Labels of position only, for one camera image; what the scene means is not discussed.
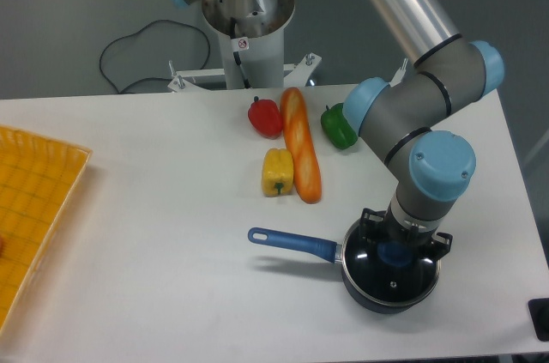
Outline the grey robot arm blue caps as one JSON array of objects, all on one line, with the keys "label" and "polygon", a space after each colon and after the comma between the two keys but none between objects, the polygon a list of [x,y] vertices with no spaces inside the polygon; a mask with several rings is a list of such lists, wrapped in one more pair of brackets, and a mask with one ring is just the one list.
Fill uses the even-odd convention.
[{"label": "grey robot arm blue caps", "polygon": [[[281,51],[269,45],[246,57],[241,39],[257,44],[291,19],[293,0],[173,0],[200,2],[220,34],[229,88],[274,88],[284,79]],[[433,234],[474,173],[475,155],[463,138],[435,125],[482,99],[504,79],[499,52],[467,42],[437,0],[372,0],[401,45],[414,74],[404,81],[371,78],[346,98],[342,111],[397,179],[387,212],[369,229],[377,239],[444,254]]]}]

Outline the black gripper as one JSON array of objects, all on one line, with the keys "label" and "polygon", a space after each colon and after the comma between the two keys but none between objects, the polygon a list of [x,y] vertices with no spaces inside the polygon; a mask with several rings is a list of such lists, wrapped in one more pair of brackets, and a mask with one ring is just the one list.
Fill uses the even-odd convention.
[{"label": "black gripper", "polygon": [[453,235],[436,233],[419,225],[403,226],[390,210],[376,211],[364,208],[359,219],[359,243],[361,247],[393,242],[411,250],[423,246],[422,256],[440,260],[449,254]]}]

